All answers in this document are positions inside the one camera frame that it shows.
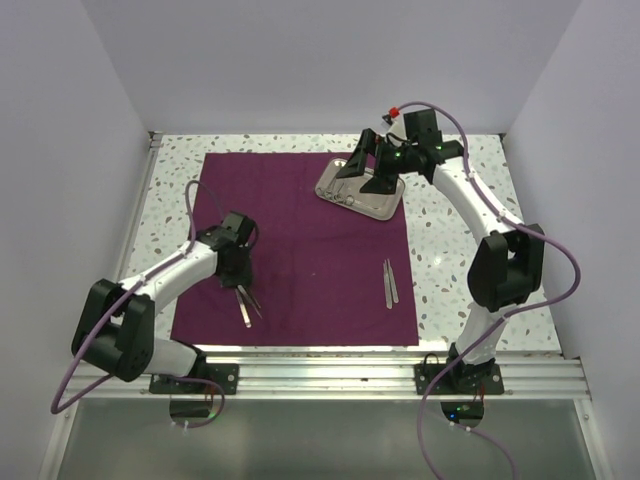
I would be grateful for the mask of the steel instrument tray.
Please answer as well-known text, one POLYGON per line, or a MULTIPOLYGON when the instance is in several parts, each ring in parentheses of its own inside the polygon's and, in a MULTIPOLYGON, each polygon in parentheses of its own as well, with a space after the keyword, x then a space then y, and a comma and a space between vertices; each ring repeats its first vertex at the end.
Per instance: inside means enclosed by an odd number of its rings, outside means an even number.
POLYGON ((331 159, 316 183, 314 192, 317 186, 325 186, 332 180, 346 180, 351 184, 351 192, 354 194, 355 204, 347 207, 338 204, 334 205, 367 216, 374 220, 390 220, 394 216, 397 207, 400 204, 400 200, 402 199, 405 189, 404 181, 399 178, 396 193, 393 195, 360 193, 360 187, 371 178, 374 170, 366 167, 364 174, 360 177, 337 179, 336 174, 345 165, 345 163, 346 161, 340 158, 331 159))

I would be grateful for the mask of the thin steel forceps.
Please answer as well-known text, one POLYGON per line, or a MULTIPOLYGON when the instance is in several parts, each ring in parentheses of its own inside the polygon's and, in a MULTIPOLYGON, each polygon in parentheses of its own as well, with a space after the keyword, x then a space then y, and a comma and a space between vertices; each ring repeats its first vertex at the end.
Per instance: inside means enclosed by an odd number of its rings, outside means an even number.
POLYGON ((253 310, 256 312, 258 317, 261 318, 262 317, 261 306, 260 306, 259 302, 257 301, 256 297, 251 292, 251 289, 249 287, 245 287, 245 286, 242 286, 242 285, 239 286, 239 289, 240 289, 241 295, 244 297, 244 299, 253 308, 253 310))

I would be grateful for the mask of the purple cloth wrap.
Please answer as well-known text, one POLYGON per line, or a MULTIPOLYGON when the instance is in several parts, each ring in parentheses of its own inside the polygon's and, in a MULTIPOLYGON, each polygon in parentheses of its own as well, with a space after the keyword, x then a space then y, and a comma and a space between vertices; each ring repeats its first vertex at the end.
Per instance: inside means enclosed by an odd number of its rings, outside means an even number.
POLYGON ((206 279, 177 301, 171 336, 199 345, 412 346, 419 341, 407 227, 321 200, 327 153, 210 153, 196 197, 199 228, 229 209, 256 221, 252 290, 262 317, 243 323, 235 294, 206 279), (383 261, 399 303, 386 308, 383 261))

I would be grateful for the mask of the steel scissors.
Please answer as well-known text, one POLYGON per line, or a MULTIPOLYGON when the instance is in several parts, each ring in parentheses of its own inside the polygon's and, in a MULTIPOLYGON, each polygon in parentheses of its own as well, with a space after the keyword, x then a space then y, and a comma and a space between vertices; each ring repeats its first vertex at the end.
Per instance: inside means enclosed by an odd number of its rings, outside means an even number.
POLYGON ((355 197, 351 192, 351 184, 346 180, 332 180, 325 186, 317 186, 315 193, 320 199, 333 204, 345 207, 355 204, 355 197))

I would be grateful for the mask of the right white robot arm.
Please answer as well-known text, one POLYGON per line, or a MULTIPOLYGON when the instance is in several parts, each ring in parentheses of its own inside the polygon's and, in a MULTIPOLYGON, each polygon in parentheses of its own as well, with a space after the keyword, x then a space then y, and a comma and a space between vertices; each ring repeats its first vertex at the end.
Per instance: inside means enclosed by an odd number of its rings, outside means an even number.
POLYGON ((540 288, 544 232, 537 224, 523 224, 498 201, 472 168, 464 133, 456 140, 444 139, 437 120, 443 112, 428 102, 390 109, 383 117, 386 131, 363 130, 337 176, 360 177, 373 158, 372 176, 361 193, 392 195, 401 175, 418 174, 445 196, 466 224, 476 242, 467 273, 473 303, 445 369, 449 387, 464 393, 480 382, 480 368, 494 363, 507 310, 524 304, 540 288))

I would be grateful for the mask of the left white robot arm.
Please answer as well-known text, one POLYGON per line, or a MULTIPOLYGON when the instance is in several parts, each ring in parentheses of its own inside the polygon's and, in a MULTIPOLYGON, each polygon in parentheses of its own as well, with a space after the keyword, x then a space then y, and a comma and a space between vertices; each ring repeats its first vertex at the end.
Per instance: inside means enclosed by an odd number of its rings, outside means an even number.
POLYGON ((166 260, 119 282, 102 279, 89 290, 71 352, 125 382, 149 374, 172 378, 185 392, 201 390, 212 379, 204 354, 195 346, 155 334, 158 314, 196 284, 216 277, 234 292, 242 320, 261 306, 251 291, 251 253, 259 227, 231 212, 220 225, 195 233, 166 260))

